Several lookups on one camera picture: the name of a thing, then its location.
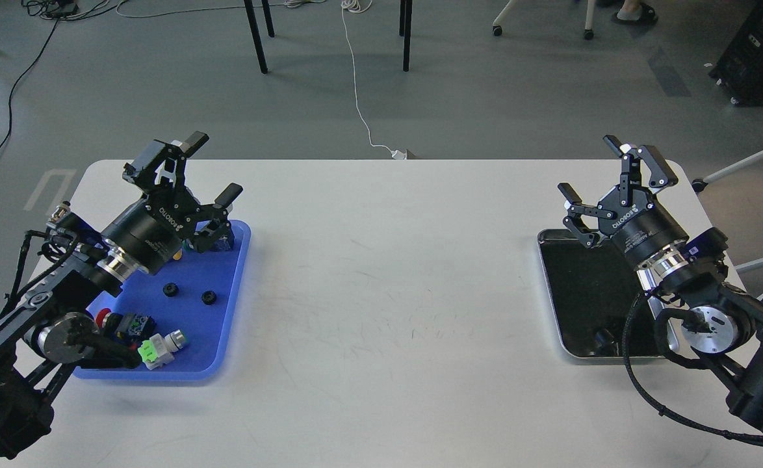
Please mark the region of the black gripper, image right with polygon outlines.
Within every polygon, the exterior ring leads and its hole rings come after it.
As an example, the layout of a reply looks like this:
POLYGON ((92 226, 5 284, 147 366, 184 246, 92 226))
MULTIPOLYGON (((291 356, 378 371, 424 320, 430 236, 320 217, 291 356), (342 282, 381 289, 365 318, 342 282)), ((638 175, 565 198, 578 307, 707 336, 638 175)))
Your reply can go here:
POLYGON ((566 199, 563 225, 585 248, 598 246, 602 232, 622 252, 629 267, 639 268, 665 246, 685 244, 690 239, 654 196, 675 186, 679 179, 655 146, 631 146, 613 135, 602 139, 622 160, 619 184, 599 202, 604 209, 584 204, 571 184, 557 184, 566 199), (642 185, 642 163, 650 171, 647 186, 642 185), (622 205, 619 196, 631 195, 633 205, 622 205), (584 215, 599 218, 599 230, 590 230, 582 220, 584 215))

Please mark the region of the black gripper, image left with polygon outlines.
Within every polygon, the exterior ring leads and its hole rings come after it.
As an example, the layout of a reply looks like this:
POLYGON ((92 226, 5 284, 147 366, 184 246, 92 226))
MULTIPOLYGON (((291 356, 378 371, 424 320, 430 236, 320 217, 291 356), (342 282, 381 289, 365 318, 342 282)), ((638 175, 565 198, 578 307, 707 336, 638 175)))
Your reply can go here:
POLYGON ((201 131, 182 142, 155 140, 124 165, 123 180, 145 194, 117 216, 102 236, 147 274, 155 275, 179 251, 183 238, 192 235, 192 251, 215 252, 215 240, 232 231, 228 213, 244 190, 239 184, 228 184, 211 205, 200 205, 189 189, 176 190, 185 186, 186 160, 207 141, 209 136, 201 131))

